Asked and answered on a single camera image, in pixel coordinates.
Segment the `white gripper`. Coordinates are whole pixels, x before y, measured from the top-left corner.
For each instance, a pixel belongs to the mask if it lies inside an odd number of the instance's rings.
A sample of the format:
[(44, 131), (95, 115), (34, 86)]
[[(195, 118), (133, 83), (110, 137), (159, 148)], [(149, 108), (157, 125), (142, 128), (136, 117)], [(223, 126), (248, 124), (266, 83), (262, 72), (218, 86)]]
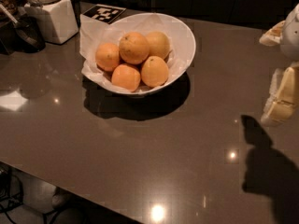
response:
[[(259, 39), (262, 45), (271, 47), (280, 43), (282, 53), (299, 61), (299, 4)], [(287, 121), (299, 106), (299, 65), (292, 64), (285, 70), (276, 69), (270, 83), (269, 97), (263, 108), (261, 123), (278, 126)]]

